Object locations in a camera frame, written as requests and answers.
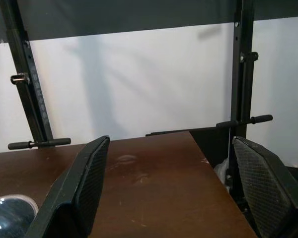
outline metal bar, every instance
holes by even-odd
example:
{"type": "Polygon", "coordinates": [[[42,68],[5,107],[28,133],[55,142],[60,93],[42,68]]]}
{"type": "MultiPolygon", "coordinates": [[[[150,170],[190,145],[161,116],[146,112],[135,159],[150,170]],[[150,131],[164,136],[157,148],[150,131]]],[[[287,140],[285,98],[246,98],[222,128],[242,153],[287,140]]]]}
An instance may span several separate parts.
{"type": "Polygon", "coordinates": [[[29,83],[16,83],[23,109],[35,142],[52,140],[52,131],[27,33],[17,0],[0,0],[6,34],[18,74],[29,83]]]}
{"type": "MultiPolygon", "coordinates": [[[[234,20],[233,69],[231,120],[244,121],[250,118],[254,60],[249,56],[252,50],[254,0],[237,0],[234,20]]],[[[247,125],[230,129],[229,167],[227,172],[230,194],[235,200],[243,197],[238,164],[232,146],[234,136],[246,137],[247,125]]]]}

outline brown table surface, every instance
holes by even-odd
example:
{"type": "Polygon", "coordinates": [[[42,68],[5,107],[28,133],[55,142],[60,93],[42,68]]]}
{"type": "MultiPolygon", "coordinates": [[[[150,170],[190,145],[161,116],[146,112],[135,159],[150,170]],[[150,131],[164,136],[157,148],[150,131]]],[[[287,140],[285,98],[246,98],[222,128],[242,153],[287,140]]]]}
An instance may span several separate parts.
{"type": "MultiPolygon", "coordinates": [[[[84,145],[0,153],[0,196],[40,206],[84,145]]],[[[112,141],[90,237],[256,237],[188,132],[112,141]]]]}

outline white wall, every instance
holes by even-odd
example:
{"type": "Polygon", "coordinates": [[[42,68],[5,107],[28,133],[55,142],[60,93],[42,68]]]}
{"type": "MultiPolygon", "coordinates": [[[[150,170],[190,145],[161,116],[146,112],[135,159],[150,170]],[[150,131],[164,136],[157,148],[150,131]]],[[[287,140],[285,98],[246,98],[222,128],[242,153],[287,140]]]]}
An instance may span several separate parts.
{"type": "MultiPolygon", "coordinates": [[[[229,120],[232,35],[230,23],[31,42],[54,137],[77,144],[229,120]]],[[[275,119],[249,138],[297,163],[298,18],[255,22],[253,48],[252,114],[275,119]]],[[[31,139],[14,72],[0,44],[0,151],[31,139]]]]}

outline black metal upright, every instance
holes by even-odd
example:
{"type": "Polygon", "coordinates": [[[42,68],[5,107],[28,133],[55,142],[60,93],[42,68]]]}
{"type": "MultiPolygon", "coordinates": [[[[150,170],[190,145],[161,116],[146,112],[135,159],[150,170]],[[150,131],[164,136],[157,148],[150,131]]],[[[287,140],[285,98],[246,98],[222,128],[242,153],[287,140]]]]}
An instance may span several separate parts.
{"type": "MultiPolygon", "coordinates": [[[[52,146],[55,140],[45,108],[43,94],[36,71],[27,32],[24,29],[17,0],[0,0],[6,34],[17,75],[11,77],[16,85],[34,142],[9,145],[9,149],[52,146]]],[[[56,140],[56,144],[69,144],[70,139],[56,140]]]]}
{"type": "MultiPolygon", "coordinates": [[[[234,20],[233,71],[231,95],[231,120],[247,121],[250,119],[254,61],[258,59],[252,53],[254,22],[254,0],[237,0],[234,20]]],[[[227,181],[232,197],[243,197],[238,164],[232,146],[234,136],[246,137],[245,123],[230,128],[229,135],[229,169],[227,181]]]]}

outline wooden table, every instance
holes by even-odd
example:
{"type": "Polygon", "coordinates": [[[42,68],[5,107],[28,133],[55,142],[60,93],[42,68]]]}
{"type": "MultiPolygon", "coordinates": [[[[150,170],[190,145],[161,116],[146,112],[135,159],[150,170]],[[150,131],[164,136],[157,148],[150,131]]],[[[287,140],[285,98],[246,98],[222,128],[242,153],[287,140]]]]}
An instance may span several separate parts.
{"type": "MultiPolygon", "coordinates": [[[[40,206],[83,145],[0,153],[0,196],[40,206]]],[[[90,237],[256,237],[188,132],[112,141],[90,237]]]]}

